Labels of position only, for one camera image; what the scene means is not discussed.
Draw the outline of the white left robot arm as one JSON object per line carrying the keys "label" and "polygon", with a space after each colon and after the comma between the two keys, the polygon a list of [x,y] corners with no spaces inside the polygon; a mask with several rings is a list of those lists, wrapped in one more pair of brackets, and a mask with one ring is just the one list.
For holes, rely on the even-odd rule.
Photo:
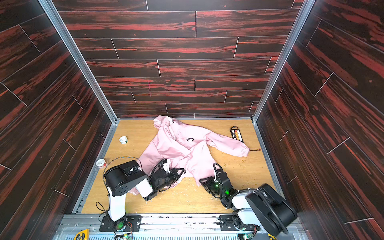
{"label": "white left robot arm", "polygon": [[127,219],[125,208],[127,193],[137,190],[145,201],[149,201],[159,192],[168,190],[186,171],[184,168],[171,169],[170,160],[162,159],[147,175],[140,159],[131,159],[104,170],[103,182],[109,193],[109,208],[103,210],[106,216],[102,220],[101,232],[123,232],[127,227],[133,231],[134,223]]}

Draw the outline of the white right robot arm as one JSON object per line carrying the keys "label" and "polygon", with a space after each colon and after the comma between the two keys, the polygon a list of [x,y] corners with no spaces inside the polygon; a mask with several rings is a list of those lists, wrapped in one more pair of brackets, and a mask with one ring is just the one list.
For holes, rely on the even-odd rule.
{"label": "white right robot arm", "polygon": [[226,209],[233,210],[230,215],[219,216],[216,224],[222,231],[253,232],[240,236],[241,240],[253,239],[260,228],[266,230],[270,239],[289,233],[288,226],[297,219],[297,211],[270,185],[236,190],[223,168],[217,163],[213,167],[215,175],[199,182]]}

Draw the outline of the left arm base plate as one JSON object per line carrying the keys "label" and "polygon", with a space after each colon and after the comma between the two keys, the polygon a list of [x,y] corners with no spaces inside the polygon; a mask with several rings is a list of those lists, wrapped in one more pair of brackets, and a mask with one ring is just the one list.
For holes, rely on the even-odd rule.
{"label": "left arm base plate", "polygon": [[113,221],[107,214],[103,217],[100,232],[138,232],[141,226],[142,216],[126,215],[117,221]]}

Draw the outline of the pink zip jacket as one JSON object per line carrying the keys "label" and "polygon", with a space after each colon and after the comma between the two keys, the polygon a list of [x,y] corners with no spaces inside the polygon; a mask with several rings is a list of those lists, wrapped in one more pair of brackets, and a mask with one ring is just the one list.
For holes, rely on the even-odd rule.
{"label": "pink zip jacket", "polygon": [[235,157],[246,157],[250,150],[238,140],[168,116],[156,117],[154,127],[158,133],[139,157],[139,165],[147,175],[160,160],[169,159],[172,169],[185,169],[183,177],[193,177],[200,186],[200,179],[214,175],[215,160],[208,146]]}

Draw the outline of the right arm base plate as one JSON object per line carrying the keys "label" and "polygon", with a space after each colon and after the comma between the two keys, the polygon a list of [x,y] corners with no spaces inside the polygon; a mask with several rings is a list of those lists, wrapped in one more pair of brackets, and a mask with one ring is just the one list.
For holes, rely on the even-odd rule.
{"label": "right arm base plate", "polygon": [[253,224],[244,224],[237,215],[220,215],[216,220],[216,224],[220,226],[221,231],[253,231],[260,230],[260,226]]}

